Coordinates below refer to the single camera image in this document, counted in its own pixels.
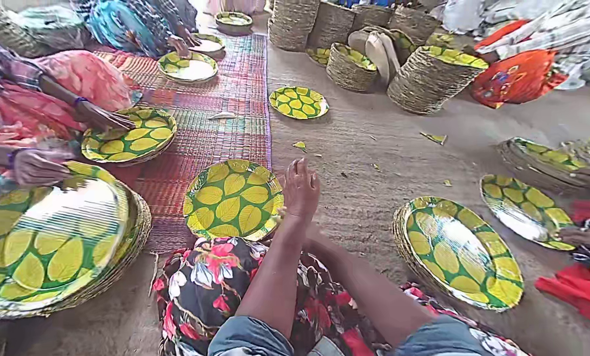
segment concrete floor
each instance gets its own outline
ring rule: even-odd
[[[264,31],[266,17],[256,23],[256,31]],[[330,104],[330,112],[318,120],[292,120],[274,110],[270,115],[273,166],[281,168],[300,157],[291,144],[306,142],[311,165],[323,178],[315,220],[332,239],[364,253],[363,258],[394,282],[403,282],[411,275],[390,231],[394,210],[427,194],[465,204],[487,219],[512,249],[525,279],[524,298],[504,313],[481,311],[434,293],[438,299],[512,338],[530,354],[590,356],[590,322],[533,286],[539,276],[551,276],[567,266],[568,255],[509,231],[482,203],[478,187],[482,174],[505,172],[491,145],[515,135],[545,144],[590,135],[590,87],[555,91],[498,110],[462,93],[437,114],[419,117],[396,107],[384,93],[356,94],[339,88],[305,54],[284,52],[269,43],[268,56],[270,91],[282,85],[307,86],[324,94]],[[449,140],[439,146],[420,136],[421,131],[447,134]],[[442,186],[444,179],[453,186]],[[142,255],[109,291],[76,309],[12,323],[7,354],[156,355],[160,331],[155,299],[148,297],[153,262],[153,256]]]

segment stack of woven baskets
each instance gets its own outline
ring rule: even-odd
[[[315,25],[319,0],[275,0],[268,20],[268,38],[286,51],[303,52]]]
[[[322,1],[315,26],[308,35],[308,48],[330,48],[335,43],[346,43],[354,22],[354,12],[343,6]]]
[[[431,114],[488,66],[477,57],[453,49],[419,47],[402,65],[387,88],[387,95],[404,110]]]
[[[358,31],[365,26],[387,26],[392,16],[392,9],[379,5],[354,5],[352,11],[356,14],[351,32]]]
[[[340,87],[356,92],[370,90],[377,78],[377,67],[362,53],[340,43],[330,47],[326,67],[328,76]]]
[[[420,10],[399,6],[389,20],[389,28],[397,28],[409,36],[414,45],[424,45],[441,22]]]

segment woman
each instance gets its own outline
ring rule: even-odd
[[[181,57],[199,41],[196,9],[188,0],[70,0],[102,45],[159,58],[174,48]]]
[[[115,67],[86,51],[28,60],[0,45],[0,195],[17,184],[52,184],[66,172],[50,164],[69,152],[86,125],[132,129],[133,92]]]
[[[287,211],[270,248],[201,239],[167,261],[153,286],[160,355],[374,356],[394,348],[395,355],[486,355],[466,324],[432,315],[319,233],[311,219],[320,181],[305,158],[291,163],[283,187]]]

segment bracelet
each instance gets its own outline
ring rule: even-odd
[[[17,150],[13,150],[12,152],[9,152],[7,154],[7,169],[8,170],[12,170],[14,169],[14,161],[16,160],[16,155],[19,154],[20,152],[24,151],[24,150],[37,150],[36,148],[27,148],[27,147],[23,147],[23,148],[19,148]]]
[[[77,99],[76,99],[76,100],[73,102],[73,104],[71,104],[71,106],[75,108],[75,107],[76,107],[76,106],[77,106],[79,103],[81,103],[81,102],[86,102],[86,103],[88,103],[88,102],[89,102],[89,100],[88,100],[87,98],[83,98],[83,97],[81,97],[81,96],[78,96],[78,97],[77,97]]]

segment woven mat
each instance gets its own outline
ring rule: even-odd
[[[120,51],[96,51],[140,86],[139,104],[167,109],[179,125],[176,138],[159,157],[144,163],[129,184],[150,205],[153,229],[146,249],[170,252],[190,235],[183,219],[183,199],[193,178],[205,167],[243,158],[271,169],[271,132],[267,103],[267,38],[225,39],[227,53],[218,75],[207,83],[183,85],[166,80],[156,61]],[[208,120],[221,111],[237,119]]]

